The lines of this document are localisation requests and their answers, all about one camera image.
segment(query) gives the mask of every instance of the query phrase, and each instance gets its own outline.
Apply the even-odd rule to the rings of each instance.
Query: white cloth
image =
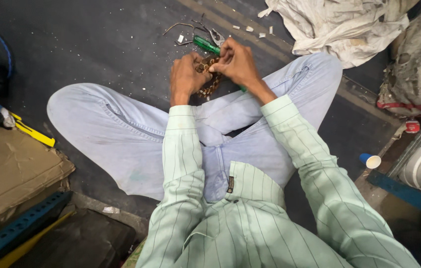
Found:
[[[268,9],[283,17],[296,40],[293,54],[327,52],[340,59],[343,68],[359,66],[384,50],[409,25],[398,5],[386,0],[266,0]]]

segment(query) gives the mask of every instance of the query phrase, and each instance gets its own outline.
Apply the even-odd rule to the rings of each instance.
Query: green screwdriver handle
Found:
[[[216,47],[216,46],[213,46],[209,41],[203,39],[202,37],[200,37],[198,35],[194,35],[193,42],[196,45],[202,47],[203,49],[208,50],[210,52],[213,52],[216,55],[219,55],[220,56],[220,48],[219,47]],[[244,86],[238,85],[238,87],[240,88],[240,90],[242,92],[247,92],[247,89]]]

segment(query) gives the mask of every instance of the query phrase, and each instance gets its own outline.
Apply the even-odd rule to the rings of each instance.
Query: paper cup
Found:
[[[381,158],[377,155],[361,154],[360,161],[371,169],[377,168],[381,164]]]

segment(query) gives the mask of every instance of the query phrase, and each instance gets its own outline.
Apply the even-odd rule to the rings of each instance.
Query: light blue jeans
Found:
[[[317,53],[297,58],[263,80],[277,96],[288,94],[318,129],[341,76],[336,57]],[[295,167],[251,94],[237,91],[194,109],[208,202],[224,198],[231,160],[249,163],[285,187]],[[91,83],[58,90],[50,97],[47,112],[63,137],[110,174],[124,192],[162,200],[162,141],[168,113]],[[225,136],[249,125],[234,138]]]

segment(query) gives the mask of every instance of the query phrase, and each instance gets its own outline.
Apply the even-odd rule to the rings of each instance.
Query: hand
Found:
[[[253,61],[252,50],[231,37],[222,44],[219,62],[213,64],[209,71],[219,71],[232,82],[243,85],[262,105],[277,98],[261,79]]]
[[[196,52],[191,52],[181,59],[174,60],[171,68],[171,107],[188,105],[190,95],[196,93],[206,82],[212,79],[209,72],[198,73],[195,68],[202,61]]]

